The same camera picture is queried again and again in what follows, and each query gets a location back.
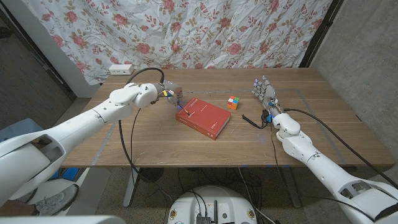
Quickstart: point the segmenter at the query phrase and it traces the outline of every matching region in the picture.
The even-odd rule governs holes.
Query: cable
[[[327,126],[323,121],[321,121],[319,118],[317,118],[316,116],[307,113],[305,111],[302,110],[298,110],[298,109],[291,109],[291,108],[286,108],[284,109],[284,111],[297,111],[300,113],[303,113],[305,115],[308,115],[310,117],[312,117],[313,119],[317,120],[319,123],[321,123],[325,128],[327,128],[327,130],[329,130],[332,135],[334,135],[341,143],[343,143],[353,154],[355,154],[355,156],[357,156],[358,158],[360,158],[366,165],[368,165],[371,169],[373,169],[374,171],[376,171],[380,176],[384,177],[390,184],[392,184],[396,189],[398,189],[398,184],[395,183],[392,179],[390,179],[386,174],[383,174],[381,171],[379,171],[376,167],[374,167],[370,162],[368,162],[365,158],[363,158],[359,153],[357,153],[351,146],[349,146],[346,142],[344,142],[344,140],[342,140],[331,128],[329,128],[329,126]]]
[[[258,129],[263,129],[265,128],[268,123],[266,123],[266,125],[264,125],[264,122],[261,121],[261,126],[259,126],[258,124],[254,123],[253,121],[251,121],[249,118],[247,118],[245,115],[242,114],[242,119],[244,119],[245,121],[247,121],[249,124],[253,125],[254,127],[258,128]]]
[[[337,200],[337,199],[334,199],[334,198],[325,198],[325,197],[317,197],[317,196],[302,195],[302,194],[297,194],[297,193],[295,193],[295,192],[291,192],[291,191],[287,188],[287,186],[285,185],[285,182],[283,181],[283,178],[282,178],[282,176],[281,176],[281,174],[280,174],[279,165],[278,165],[278,159],[277,159],[277,157],[276,157],[276,148],[275,148],[274,139],[273,139],[273,133],[272,133],[272,125],[271,125],[271,142],[272,142],[272,145],[273,145],[273,147],[274,147],[274,156],[275,156],[276,168],[277,168],[277,170],[278,170],[279,179],[280,179],[280,181],[282,182],[283,186],[285,187],[285,189],[286,189],[288,192],[290,192],[291,194],[295,194],[295,195],[297,195],[297,196],[299,196],[299,197],[308,197],[308,198],[325,199],[325,200],[331,200],[331,201],[334,201],[334,202],[341,203],[341,204],[343,204],[343,205],[349,206],[349,207],[351,207],[351,208],[353,208],[353,209],[355,209],[355,210],[361,212],[363,215],[365,215],[365,216],[368,217],[370,220],[372,220],[372,222],[375,222],[374,219],[373,219],[371,216],[369,216],[368,214],[366,214],[366,213],[365,213],[364,211],[362,211],[361,209],[359,209],[359,208],[357,208],[357,207],[355,207],[355,206],[352,206],[352,205],[350,205],[350,204],[348,204],[348,203],[342,202],[342,201],[340,201],[340,200]]]
[[[200,199],[203,201],[203,204],[205,205],[205,217],[207,217],[207,207],[206,207],[206,202],[204,201],[203,197],[201,197],[199,194],[197,194],[193,190],[189,190],[188,192],[194,193],[195,195],[200,197]]]
[[[200,203],[199,203],[198,197],[197,197],[197,195],[196,195],[196,194],[193,194],[193,195],[194,195],[194,196],[195,196],[195,198],[197,199],[198,206],[199,206],[199,215],[201,216]]]
[[[134,122],[132,123],[131,135],[130,135],[130,158],[132,158],[132,132],[134,131],[134,125],[136,124],[136,119],[137,119],[137,116],[138,116],[140,110],[141,110],[141,108],[138,109],[138,112],[137,112],[137,114],[136,114],[136,118],[134,118]],[[133,176],[132,176],[132,184],[133,184],[134,186],[136,185]]]
[[[238,167],[238,170],[239,170],[239,173],[241,174],[241,177],[242,177],[244,186],[246,187],[246,190],[247,190],[248,195],[249,195],[250,202],[251,202],[251,204],[253,205],[254,209],[257,210],[257,211],[258,211],[262,216],[264,216],[266,219],[268,219],[271,223],[275,224],[275,222],[274,222],[272,219],[270,219],[268,216],[266,216],[265,214],[263,214],[262,212],[260,212],[260,210],[259,210],[258,208],[256,208],[256,206],[254,206],[253,201],[252,201],[251,196],[250,196],[250,192],[249,192],[248,186],[246,185],[246,181],[245,181],[245,179],[244,179],[244,177],[243,177],[243,175],[242,175],[241,168]]]
[[[182,186],[181,178],[180,178],[180,168],[177,169],[177,175],[178,175],[178,182],[180,183],[180,186],[181,186],[181,189],[182,189],[182,193],[184,193],[185,192],[184,191],[184,187]]]
[[[134,77],[136,77],[138,74],[140,74],[140,73],[142,73],[142,72],[144,72],[144,71],[148,71],[148,70],[157,70],[157,71],[159,71],[159,72],[162,74],[162,77],[160,78],[160,82],[163,83],[163,81],[164,81],[164,73],[163,73],[163,71],[160,70],[160,69],[158,69],[158,68],[152,68],[152,67],[151,67],[151,68],[144,68],[144,69],[142,69],[142,70],[139,70],[137,73],[135,73],[134,75],[132,75],[132,76],[129,78],[129,80],[126,82],[126,85],[127,85],[128,83],[130,83],[131,80],[132,80]],[[127,153],[126,145],[125,145],[124,139],[123,139],[122,121],[119,120],[118,123],[119,123],[120,141],[121,141],[121,144],[122,144],[122,147],[123,147],[124,154],[126,155],[126,158],[127,158],[127,160],[129,161],[131,168],[138,174],[138,176],[139,176],[140,178],[142,178],[143,180],[146,180],[146,181],[148,181],[148,182],[151,182],[151,183],[155,184],[155,185],[159,188],[159,190],[160,190],[164,195],[168,196],[169,199],[171,200],[171,202],[173,203],[173,199],[171,198],[171,196],[170,196],[168,193],[166,193],[166,191],[165,191],[162,187],[160,187],[160,186],[159,186],[158,184],[156,184],[154,181],[151,181],[151,180],[149,180],[148,178],[146,178],[145,176],[143,176],[143,175],[137,170],[137,168],[135,167],[135,165],[132,163],[132,160],[131,160],[131,158],[129,157],[129,154]]]
[[[135,78],[138,74],[140,74],[140,73],[142,73],[142,72],[144,72],[144,71],[148,71],[148,70],[157,70],[157,71],[159,71],[159,72],[162,74],[162,78],[160,78],[160,83],[163,83],[163,81],[164,81],[164,73],[163,73],[163,71],[162,71],[161,69],[159,69],[159,68],[149,67],[149,68],[141,69],[141,70],[139,70],[137,73],[133,74],[133,75],[129,78],[129,80],[126,82],[126,85],[129,84],[129,83],[131,82],[131,80],[132,80],[133,78]]]

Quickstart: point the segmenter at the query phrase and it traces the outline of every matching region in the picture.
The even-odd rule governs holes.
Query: red book
[[[208,136],[212,140],[216,140],[231,116],[231,112],[199,100],[196,97],[193,97],[183,108],[190,115],[181,109],[175,114],[175,119]]]

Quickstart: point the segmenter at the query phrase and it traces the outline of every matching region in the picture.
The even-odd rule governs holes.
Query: wall outlet
[[[111,75],[131,75],[134,67],[130,65],[112,65],[109,68]]]

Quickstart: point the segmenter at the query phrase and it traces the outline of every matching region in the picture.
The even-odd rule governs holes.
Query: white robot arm
[[[168,81],[129,83],[114,90],[100,105],[62,124],[0,142],[0,206],[48,180],[79,144],[106,124],[130,116],[132,104],[144,108],[161,96],[177,105],[182,99],[182,88]]]
[[[339,203],[353,223],[397,223],[398,190],[392,186],[350,175],[312,145],[298,122],[292,119],[278,104],[275,90],[263,76],[256,80],[252,93],[261,101],[272,117],[272,124],[279,131],[276,136],[284,151],[305,164],[330,191],[335,199],[356,207],[363,213]]]

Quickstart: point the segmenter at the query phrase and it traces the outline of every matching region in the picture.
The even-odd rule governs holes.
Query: floral curtain
[[[136,68],[297,67],[331,0],[23,0],[90,85]]]

